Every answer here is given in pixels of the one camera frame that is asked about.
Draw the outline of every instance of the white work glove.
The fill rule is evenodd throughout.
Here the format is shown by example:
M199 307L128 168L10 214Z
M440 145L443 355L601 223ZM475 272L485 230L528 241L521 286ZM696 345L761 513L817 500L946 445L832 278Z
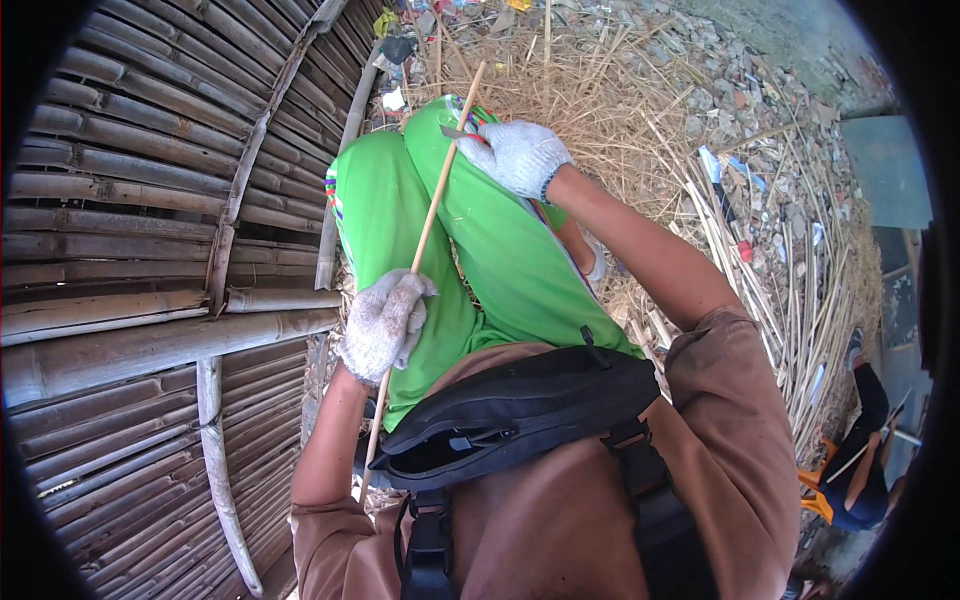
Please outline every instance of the white work glove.
M423 298L437 295L429 277L394 269L353 299L347 330L337 353L347 371L379 385L390 367L406 369L426 320Z
M488 123L478 131L490 146L471 137L457 139L457 150L473 166L521 198L546 202L546 186L573 158L555 133L526 121Z

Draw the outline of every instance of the black shoulder bag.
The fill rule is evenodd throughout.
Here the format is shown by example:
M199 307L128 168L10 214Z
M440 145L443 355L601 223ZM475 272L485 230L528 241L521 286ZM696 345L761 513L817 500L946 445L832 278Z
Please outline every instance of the black shoulder bag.
M693 515L637 420L660 395L653 364L592 343L487 369L425 398L382 445L371 469L410 490L395 531L401 600L455 600L451 502L444 488L515 467L589 436L616 457L636 513L634 541L653 600L718 597ZM414 518L406 560L399 520Z

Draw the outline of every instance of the sleeve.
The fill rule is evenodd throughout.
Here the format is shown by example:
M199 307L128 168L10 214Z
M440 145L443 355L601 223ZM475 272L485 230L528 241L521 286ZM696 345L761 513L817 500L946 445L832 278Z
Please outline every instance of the sleeve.
M294 504L290 524L300 599L342 598L353 548L376 533L370 518L348 498L324 506Z
M674 341L665 361L674 406L792 557L799 508L793 433L757 323L720 308Z

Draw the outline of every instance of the knee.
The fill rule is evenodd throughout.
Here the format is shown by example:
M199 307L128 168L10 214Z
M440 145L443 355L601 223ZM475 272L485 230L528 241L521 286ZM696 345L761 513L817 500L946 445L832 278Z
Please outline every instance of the knee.
M403 135L396 132L373 132L361 135L337 156L338 171L351 168L377 168L397 159L407 159Z

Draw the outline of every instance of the plastic chair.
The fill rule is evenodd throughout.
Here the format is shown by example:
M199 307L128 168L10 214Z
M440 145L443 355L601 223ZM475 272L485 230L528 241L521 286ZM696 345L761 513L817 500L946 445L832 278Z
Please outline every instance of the plastic chair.
M833 458L833 455L836 454L837 446L827 438L823 438L823 441L824 444L827 445L827 458L820 464L820 468L813 471L797 467L797 478L800 479L802 484L813 491L812 498L802 497L800 499L800 507L813 511L817 515L822 516L827 523L833 524L833 508L827 502L827 497L820 492L820 477L823 475L824 468Z

